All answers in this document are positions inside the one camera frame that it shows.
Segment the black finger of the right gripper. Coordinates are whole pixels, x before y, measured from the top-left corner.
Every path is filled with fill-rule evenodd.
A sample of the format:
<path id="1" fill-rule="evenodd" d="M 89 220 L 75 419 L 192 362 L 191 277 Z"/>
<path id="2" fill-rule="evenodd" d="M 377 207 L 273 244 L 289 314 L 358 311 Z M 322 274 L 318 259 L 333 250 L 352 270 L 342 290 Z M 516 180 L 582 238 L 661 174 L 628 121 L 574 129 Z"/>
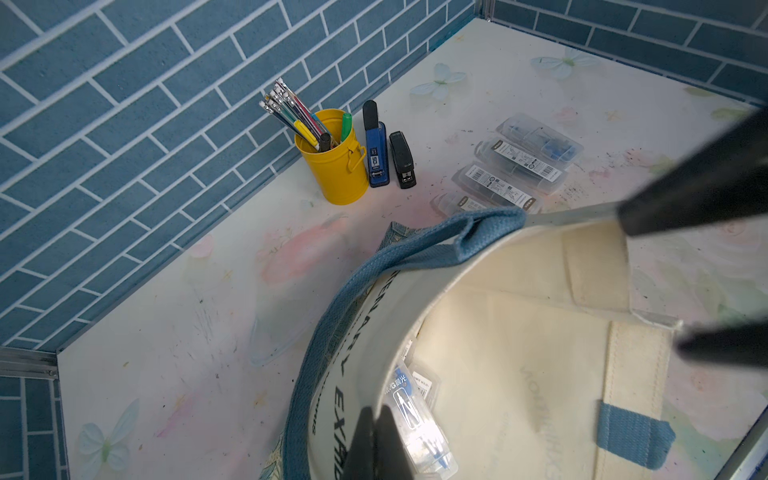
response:
<path id="1" fill-rule="evenodd" d="M 699 329 L 675 343 L 685 360 L 727 366 L 767 368 L 767 322 Z"/>
<path id="2" fill-rule="evenodd" d="M 618 207 L 629 237 L 767 213 L 767 109 L 710 142 Z"/>

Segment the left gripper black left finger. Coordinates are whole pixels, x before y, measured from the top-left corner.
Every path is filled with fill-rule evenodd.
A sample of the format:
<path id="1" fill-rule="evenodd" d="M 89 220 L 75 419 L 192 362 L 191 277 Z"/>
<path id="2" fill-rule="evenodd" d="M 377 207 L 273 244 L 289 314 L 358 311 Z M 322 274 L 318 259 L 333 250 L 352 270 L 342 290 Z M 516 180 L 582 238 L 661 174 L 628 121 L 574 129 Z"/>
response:
<path id="1" fill-rule="evenodd" d="M 360 411 L 342 471 L 342 480 L 374 480 L 376 421 L 371 407 Z"/>

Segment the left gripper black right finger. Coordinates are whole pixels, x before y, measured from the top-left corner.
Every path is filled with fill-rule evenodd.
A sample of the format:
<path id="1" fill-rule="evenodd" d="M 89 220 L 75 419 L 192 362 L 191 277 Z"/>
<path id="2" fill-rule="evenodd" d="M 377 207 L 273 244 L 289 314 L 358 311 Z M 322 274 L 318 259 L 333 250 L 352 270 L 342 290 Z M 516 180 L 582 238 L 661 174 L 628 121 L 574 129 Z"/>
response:
<path id="1" fill-rule="evenodd" d="M 383 405 L 375 423 L 375 478 L 413 480 L 411 464 L 390 408 Z"/>

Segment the cream canvas tote bag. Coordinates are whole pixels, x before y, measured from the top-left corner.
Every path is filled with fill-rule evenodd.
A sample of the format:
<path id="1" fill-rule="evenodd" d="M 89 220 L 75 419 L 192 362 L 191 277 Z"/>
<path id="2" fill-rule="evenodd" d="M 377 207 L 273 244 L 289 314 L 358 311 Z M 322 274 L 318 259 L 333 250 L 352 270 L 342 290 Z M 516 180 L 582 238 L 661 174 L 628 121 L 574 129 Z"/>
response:
<path id="1" fill-rule="evenodd" d="M 441 387 L 451 479 L 648 479 L 678 319 L 630 306 L 626 235 L 604 205 L 492 208 L 393 225 L 308 345 L 265 479 L 341 479 L 360 411 L 375 421 L 406 341 Z"/>

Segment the clear compass set case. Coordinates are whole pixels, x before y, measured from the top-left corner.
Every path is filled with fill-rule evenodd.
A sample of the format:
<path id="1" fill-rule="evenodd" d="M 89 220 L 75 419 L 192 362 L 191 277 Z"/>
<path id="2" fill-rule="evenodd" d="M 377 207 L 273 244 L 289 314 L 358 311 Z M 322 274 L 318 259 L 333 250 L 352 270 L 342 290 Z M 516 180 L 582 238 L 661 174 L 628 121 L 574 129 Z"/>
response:
<path id="1" fill-rule="evenodd" d="M 518 207 L 525 212 L 538 213 L 541 199 L 532 190 L 514 183 L 512 179 L 495 169 L 474 162 L 458 170 L 453 182 L 479 201 L 498 207 Z"/>

